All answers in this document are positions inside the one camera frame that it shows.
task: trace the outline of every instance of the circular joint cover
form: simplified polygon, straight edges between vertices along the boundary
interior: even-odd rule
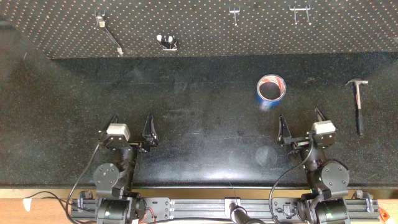
[[[94,172],[94,183],[99,188],[114,187],[119,181],[119,169],[112,163],[100,165]]]
[[[337,162],[331,162],[323,167],[321,178],[329,189],[346,189],[349,183],[347,169]]]

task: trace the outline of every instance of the blue tape roll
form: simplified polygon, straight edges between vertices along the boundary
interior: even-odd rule
[[[265,83],[275,83],[280,90],[280,96],[274,100],[267,99],[265,96],[263,96],[260,92],[260,86],[265,84]],[[283,97],[286,94],[286,83],[283,78],[281,78],[278,75],[270,74],[270,75],[264,75],[259,82],[257,83],[257,99],[259,101],[259,104],[262,109],[271,109],[279,104],[279,102],[283,99]]]

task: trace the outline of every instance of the black tabletop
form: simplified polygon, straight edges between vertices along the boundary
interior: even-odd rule
[[[9,62],[0,83],[2,188],[71,187],[115,112],[133,139],[148,113],[155,118],[160,144],[139,154],[136,188],[268,188],[300,162],[276,144],[279,115],[293,136],[305,136],[316,107],[338,128],[326,156],[350,168],[351,188],[397,187],[397,54],[63,60],[36,54],[2,55]],[[256,83],[268,73],[284,78],[287,94],[263,112]],[[356,134],[353,86],[345,86],[352,78],[369,80],[361,87],[363,138]],[[112,160],[101,150],[82,185],[92,186],[96,166]],[[307,186],[304,170],[280,186]]]

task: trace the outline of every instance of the pegboard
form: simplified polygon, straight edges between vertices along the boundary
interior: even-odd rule
[[[289,6],[308,11],[294,12]],[[239,8],[234,15],[229,8]],[[0,0],[0,13],[49,58],[117,57],[95,12],[125,57],[398,51],[396,0]],[[156,35],[174,35],[165,52]]]

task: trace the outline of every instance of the hammer head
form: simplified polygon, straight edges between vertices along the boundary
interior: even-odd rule
[[[369,81],[361,80],[360,78],[353,78],[352,80],[348,81],[346,85],[348,85],[349,83],[354,83],[354,85],[360,85],[360,84],[367,85]]]

